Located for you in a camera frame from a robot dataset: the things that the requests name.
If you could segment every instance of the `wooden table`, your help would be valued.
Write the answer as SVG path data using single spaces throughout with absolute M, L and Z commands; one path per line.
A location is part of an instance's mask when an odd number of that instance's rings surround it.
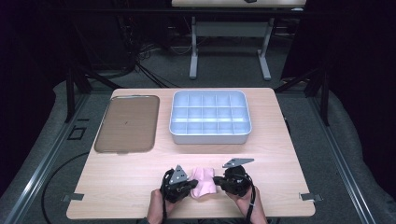
M 172 7 L 259 7 L 259 8 L 295 8 L 304 7 L 305 0 L 257 0 L 247 3 L 244 0 L 172 0 Z M 191 65 L 190 79 L 197 78 L 198 48 L 197 36 L 249 36 L 263 37 L 262 47 L 257 50 L 262 76 L 271 80 L 270 70 L 265 59 L 268 43 L 274 26 L 274 19 L 268 22 L 235 22 L 235 21 L 197 21 L 191 19 Z
M 173 94 L 180 89 L 123 89 L 117 95 L 157 95 L 160 110 L 154 148 L 146 153 L 101 154 L 92 147 L 67 216 L 84 218 L 141 218 L 147 215 L 149 196 L 161 185 L 164 173 L 178 164 L 190 175 L 194 167 L 213 167 L 223 175 L 222 164 L 231 158 L 254 158 L 244 165 L 261 190 L 268 217 L 309 217 L 312 202 L 300 163 L 271 89 L 238 89 L 247 97 L 252 132 L 244 145 L 176 145 L 169 131 Z M 218 193 L 199 200 L 185 198 L 170 218 L 241 217 L 237 207 L 218 187 Z

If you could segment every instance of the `metal frame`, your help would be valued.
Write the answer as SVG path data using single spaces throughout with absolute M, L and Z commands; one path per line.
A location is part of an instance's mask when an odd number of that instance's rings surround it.
M 262 48 L 257 50 L 257 54 L 262 68 L 264 80 L 271 80 L 271 74 L 265 59 L 265 52 L 268 49 L 271 33 L 274 26 L 274 19 L 268 22 L 227 22 L 227 21 L 203 21 L 197 22 L 195 17 L 191 20 L 191 66 L 190 79 L 197 78 L 198 48 L 197 36 L 250 36 L 263 37 Z
M 257 17 L 266 18 L 289 18 L 309 20 L 336 20 L 339 21 L 348 16 L 345 11 L 295 11 L 295 10 L 273 10 L 272 8 L 47 8 L 48 11 L 64 15 L 134 15 L 134 16 L 216 16 L 216 17 Z
M 81 111 L 82 107 L 87 103 L 88 98 L 89 95 L 87 94 L 81 95 L 76 105 L 76 114 Z M 69 123 L 64 124 L 58 136 L 56 137 L 52 149 L 45 155 L 43 160 L 38 165 L 35 173 L 32 175 L 32 178 L 29 180 L 29 183 L 23 190 L 21 197 L 17 200 L 11 212 L 8 214 L 5 223 L 22 223 L 24 215 L 35 199 L 35 196 L 40 191 L 41 186 L 44 184 L 47 175 L 50 172 L 50 168 L 52 167 L 53 163 L 55 163 L 61 147 L 64 144 L 64 139 L 67 138 L 67 135 L 73 129 L 76 120 L 76 116 L 74 116 L 71 118 Z
M 361 189 L 359 188 L 358 183 L 355 181 L 355 178 L 353 177 L 353 174 L 351 173 L 349 166 L 347 165 L 347 161 L 345 160 L 344 155 L 337 144 L 337 141 L 332 134 L 332 129 L 328 125 L 326 125 L 321 118 L 319 112 L 319 105 L 316 101 L 316 98 L 309 97 L 308 102 L 311 105 L 312 110 L 314 111 L 316 119 L 318 120 L 318 123 L 322 128 L 322 131 L 326 134 L 326 137 L 332 149 L 331 153 L 332 158 L 334 159 L 335 166 L 344 181 L 344 185 L 346 186 L 346 190 L 349 193 L 351 201 L 355 205 L 358 216 L 361 219 L 361 223 L 375 224 L 375 219 L 366 201 L 364 200 L 363 195 L 361 194 Z

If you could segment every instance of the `black cable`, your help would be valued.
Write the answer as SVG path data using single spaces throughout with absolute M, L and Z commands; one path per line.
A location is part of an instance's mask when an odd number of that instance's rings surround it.
M 90 153 L 89 151 L 88 151 L 88 152 L 81 153 L 81 154 L 79 154 L 79 155 L 73 157 L 72 159 L 66 161 L 64 164 L 62 164 L 60 167 L 58 167 L 58 168 L 52 173 L 52 175 L 49 177 L 49 180 L 47 181 L 46 185 L 45 185 L 44 188 L 43 188 L 43 193 L 41 194 L 41 211 L 43 212 L 44 219 L 46 219 L 46 222 L 47 222 L 47 223 L 50 224 L 51 222 L 50 222 L 49 217 L 47 216 L 47 212 L 46 212 L 46 207 L 45 207 L 44 201 L 45 201 L 45 195 L 46 195 L 47 187 L 49 186 L 51 179 L 52 179 L 53 177 L 55 177 L 55 175 L 56 175 L 62 168 L 64 168 L 69 162 L 71 162 L 71 161 L 73 161 L 73 160 L 75 160 L 75 159 L 77 159 L 77 158 L 79 158 L 79 157 L 88 155 L 89 153 Z
M 283 120 L 285 120 L 286 127 L 288 128 L 288 132 L 290 134 L 290 125 L 289 125 L 288 119 L 286 119 L 286 117 L 283 113 L 282 113 L 282 116 L 283 116 Z
M 73 23 L 73 26 L 75 30 L 78 33 L 79 38 L 81 39 L 81 43 L 85 45 L 86 49 L 89 49 L 91 51 L 91 54 L 98 59 L 104 66 L 106 66 L 109 69 L 112 70 L 120 70 L 120 69 L 114 69 L 113 67 L 109 66 L 109 63 L 105 62 L 96 52 L 95 49 L 93 49 L 93 46 L 89 43 L 89 41 L 85 38 L 85 36 L 82 34 L 82 32 L 77 28 L 77 26 Z M 114 77 L 123 77 L 128 75 L 133 69 L 131 69 L 132 66 L 128 66 L 125 69 L 120 70 L 117 74 L 114 75 L 109 75 L 109 76 L 102 76 L 106 78 L 114 78 Z
M 168 219 L 168 215 L 166 213 L 166 202 L 165 202 L 165 199 L 167 197 L 167 195 L 165 195 L 165 193 L 166 193 L 165 180 L 172 172 L 173 172 L 173 169 L 165 172 L 165 174 L 163 175 L 163 182 L 161 184 L 161 195 L 163 196 L 163 221 L 162 221 L 162 223 L 165 223 L 165 220 Z
M 154 44 L 142 44 L 142 48 L 137 54 L 139 62 L 149 59 L 151 57 L 151 51 L 155 49 L 154 47 Z
M 247 219 L 246 219 L 246 223 L 249 224 L 251 213 L 253 212 L 254 202 L 256 201 L 256 189 L 254 187 L 253 180 L 248 174 L 246 174 L 248 177 L 244 175 L 236 175 L 236 174 L 231 174 L 231 175 L 244 178 L 251 186 L 250 205 L 247 210 Z
M 140 62 L 136 62 L 136 66 L 145 74 L 146 77 L 148 77 L 151 81 L 153 81 L 157 86 L 160 88 L 169 88 L 168 85 L 165 84 L 168 83 L 170 85 L 173 85 L 174 87 L 179 88 L 179 86 L 175 83 L 172 83 L 171 81 L 149 71 L 145 66 L 143 66 Z

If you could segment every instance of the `pink towel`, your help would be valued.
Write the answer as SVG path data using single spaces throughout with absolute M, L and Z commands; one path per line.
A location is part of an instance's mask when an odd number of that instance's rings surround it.
M 192 198 L 197 199 L 208 193 L 216 193 L 216 185 L 213 182 L 213 177 L 215 176 L 215 170 L 213 168 L 202 168 L 197 167 L 192 170 L 192 175 L 190 180 L 198 180 L 198 185 L 195 189 L 190 191 Z

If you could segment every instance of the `hand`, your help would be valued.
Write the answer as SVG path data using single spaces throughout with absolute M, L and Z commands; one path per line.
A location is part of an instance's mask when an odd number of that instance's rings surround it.
M 166 213 L 168 216 L 179 202 L 181 201 L 169 203 L 165 200 Z M 151 192 L 147 219 L 150 224 L 160 224 L 163 221 L 163 195 L 159 189 L 155 189 Z
M 260 191 L 257 187 L 254 188 L 256 190 L 256 199 L 254 202 L 253 211 L 251 213 L 250 222 L 253 224 L 268 224 L 264 209 L 262 207 Z M 239 197 L 238 195 L 233 195 L 228 192 L 226 192 L 226 194 L 236 203 L 239 211 L 241 211 L 244 217 L 246 217 L 248 214 L 248 208 L 250 206 L 251 187 L 243 197 Z

